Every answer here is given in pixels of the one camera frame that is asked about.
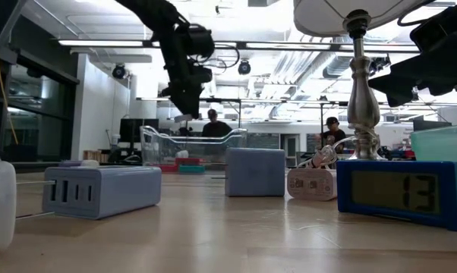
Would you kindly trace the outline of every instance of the table surface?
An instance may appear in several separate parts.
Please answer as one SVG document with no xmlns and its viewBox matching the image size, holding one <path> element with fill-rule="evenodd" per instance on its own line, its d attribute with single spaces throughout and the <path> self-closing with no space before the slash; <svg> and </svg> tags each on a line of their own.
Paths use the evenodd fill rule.
<svg viewBox="0 0 457 273">
<path fill-rule="evenodd" d="M 164 174 L 158 206 L 101 221 L 20 220 L 0 272 L 457 272 L 457 232 L 338 213 L 334 201 L 227 198 L 217 175 Z M 41 192 L 20 187 L 17 213 L 40 212 Z"/>
</svg>

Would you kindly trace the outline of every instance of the digital clock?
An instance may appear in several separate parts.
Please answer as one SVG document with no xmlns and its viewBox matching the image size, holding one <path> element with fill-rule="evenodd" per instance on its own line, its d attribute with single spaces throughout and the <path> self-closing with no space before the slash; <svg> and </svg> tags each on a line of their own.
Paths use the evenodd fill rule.
<svg viewBox="0 0 457 273">
<path fill-rule="evenodd" d="M 457 162 L 336 162 L 338 210 L 457 231 Z"/>
</svg>

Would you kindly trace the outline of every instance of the white cable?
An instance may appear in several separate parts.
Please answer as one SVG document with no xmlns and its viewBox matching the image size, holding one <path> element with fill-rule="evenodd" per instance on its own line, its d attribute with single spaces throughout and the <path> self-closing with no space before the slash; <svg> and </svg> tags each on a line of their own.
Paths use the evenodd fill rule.
<svg viewBox="0 0 457 273">
<path fill-rule="evenodd" d="M 371 140 L 377 141 L 377 149 L 380 148 L 380 138 L 373 129 L 362 126 L 360 124 L 349 124 L 348 128 L 358 129 L 360 131 L 364 131 L 365 133 L 369 133 L 372 137 Z M 325 166 L 325 168 L 328 169 L 328 165 L 335 163 L 336 160 L 338 159 L 338 154 L 336 153 L 335 148 L 344 142 L 347 142 L 350 140 L 356 140 L 356 139 L 357 139 L 356 136 L 350 136 L 350 137 L 347 137 L 343 140 L 336 142 L 332 146 L 326 145 L 320 151 L 317 151 L 317 153 L 312 158 L 308 159 L 305 162 L 300 163 L 297 166 L 297 168 L 300 168 L 300 167 L 319 168 L 319 167 Z"/>
</svg>

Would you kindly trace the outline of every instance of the black shirt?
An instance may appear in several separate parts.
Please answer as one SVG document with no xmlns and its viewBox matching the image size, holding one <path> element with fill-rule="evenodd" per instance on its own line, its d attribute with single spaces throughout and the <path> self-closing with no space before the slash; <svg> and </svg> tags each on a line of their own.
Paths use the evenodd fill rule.
<svg viewBox="0 0 457 273">
<path fill-rule="evenodd" d="M 345 139 L 346 137 L 347 136 L 346 136 L 345 132 L 340 129 L 338 129 L 335 132 L 328 130 L 325 133 L 323 133 L 323 139 L 326 141 L 327 145 L 333 145 L 333 144 L 337 143 L 338 141 Z"/>
<path fill-rule="evenodd" d="M 230 133 L 232 129 L 225 122 L 210 122 L 203 126 L 202 137 L 223 137 Z"/>
</svg>

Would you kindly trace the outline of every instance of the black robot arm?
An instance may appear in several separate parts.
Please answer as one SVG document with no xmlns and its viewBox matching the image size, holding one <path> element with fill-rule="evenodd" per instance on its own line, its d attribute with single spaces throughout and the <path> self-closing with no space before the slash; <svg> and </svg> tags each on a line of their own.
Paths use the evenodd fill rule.
<svg viewBox="0 0 457 273">
<path fill-rule="evenodd" d="M 198 118 L 202 83 L 212 80 L 212 71 L 201 66 L 191 55 L 208 59 L 215 50 L 212 32 L 190 24 L 166 0 L 116 0 L 134 12 L 153 31 L 152 42 L 159 41 L 169 84 L 161 92 L 183 115 Z"/>
</svg>

